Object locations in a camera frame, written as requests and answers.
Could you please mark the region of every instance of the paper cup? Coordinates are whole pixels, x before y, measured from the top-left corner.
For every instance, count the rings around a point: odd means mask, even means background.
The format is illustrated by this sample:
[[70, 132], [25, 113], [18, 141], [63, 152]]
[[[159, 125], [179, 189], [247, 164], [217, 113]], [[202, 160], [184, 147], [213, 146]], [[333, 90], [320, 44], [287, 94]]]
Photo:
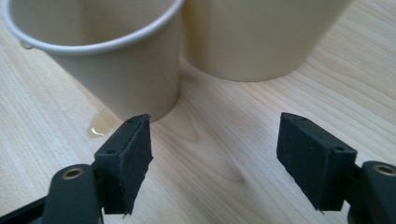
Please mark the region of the paper cup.
[[215, 77], [264, 81], [302, 63], [350, 0], [187, 0], [183, 57]]
[[183, 0], [4, 0], [9, 30], [120, 119], [163, 117], [179, 90]]

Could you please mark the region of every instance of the wood grain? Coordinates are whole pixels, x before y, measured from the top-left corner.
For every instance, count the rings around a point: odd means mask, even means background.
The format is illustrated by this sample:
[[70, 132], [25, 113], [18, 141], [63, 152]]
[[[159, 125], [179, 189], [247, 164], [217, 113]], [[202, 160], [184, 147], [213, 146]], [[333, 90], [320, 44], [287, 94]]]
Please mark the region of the wood grain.
[[[51, 177], [116, 130], [95, 97], [0, 24], [0, 216], [47, 194]], [[295, 71], [232, 82], [181, 60], [175, 108], [151, 124], [154, 161], [131, 217], [106, 223], [347, 223], [324, 215], [276, 159], [283, 111], [312, 119], [359, 151], [396, 164], [396, 2], [356, 0]], [[111, 120], [104, 136], [92, 120]]]

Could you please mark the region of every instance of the screw hole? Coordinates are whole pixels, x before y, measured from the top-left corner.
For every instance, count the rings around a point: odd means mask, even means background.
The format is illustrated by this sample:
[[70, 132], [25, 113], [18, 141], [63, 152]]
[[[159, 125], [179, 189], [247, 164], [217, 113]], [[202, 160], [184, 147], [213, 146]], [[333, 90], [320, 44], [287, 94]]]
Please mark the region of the screw hole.
[[107, 154], [114, 154], [116, 153], [116, 150], [114, 149], [109, 149], [108, 151], [106, 151]]
[[81, 176], [84, 173], [84, 170], [81, 168], [72, 168], [62, 175], [62, 178], [65, 180], [74, 179], [76, 177]]
[[343, 147], [335, 147], [334, 149], [337, 151], [345, 151], [345, 149]]
[[382, 175], [396, 176], [396, 170], [387, 165], [375, 165], [374, 169]]

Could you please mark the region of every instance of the light wooden surface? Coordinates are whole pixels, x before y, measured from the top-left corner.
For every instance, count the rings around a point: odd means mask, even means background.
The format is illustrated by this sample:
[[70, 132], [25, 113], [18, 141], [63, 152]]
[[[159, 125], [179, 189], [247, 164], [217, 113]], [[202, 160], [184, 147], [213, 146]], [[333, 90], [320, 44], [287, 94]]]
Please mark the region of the light wooden surface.
[[[0, 29], [2, 216], [46, 195], [63, 167], [91, 163], [121, 121]], [[347, 223], [347, 204], [315, 211], [276, 159], [279, 116], [312, 119], [356, 148], [359, 165], [396, 164], [395, 71], [393, 0], [356, 0], [306, 63], [270, 81], [221, 80], [182, 60], [178, 102], [151, 124], [154, 161], [133, 215], [106, 223]]]

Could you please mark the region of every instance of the cup rim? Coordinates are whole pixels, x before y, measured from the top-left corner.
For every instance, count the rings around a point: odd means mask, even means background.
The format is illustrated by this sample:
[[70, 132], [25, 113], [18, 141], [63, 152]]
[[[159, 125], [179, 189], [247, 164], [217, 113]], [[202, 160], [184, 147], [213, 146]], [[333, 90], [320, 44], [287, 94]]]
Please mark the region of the cup rim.
[[21, 42], [31, 46], [32, 48], [41, 49], [48, 53], [61, 54], [61, 55], [89, 55], [103, 53], [115, 49], [121, 49], [128, 45], [132, 45], [147, 36], [153, 35], [165, 26], [173, 17], [179, 12], [184, 0], [175, 0], [174, 3], [165, 10], [165, 12], [156, 20], [152, 21], [143, 28], [132, 32], [128, 35], [124, 35], [112, 40], [105, 42], [82, 45], [82, 46], [63, 46], [49, 44], [35, 38], [32, 38], [24, 31], [22, 31], [12, 20], [10, 13], [11, 2], [15, 0], [4, 0], [3, 4], [3, 19], [9, 31], [14, 34]]

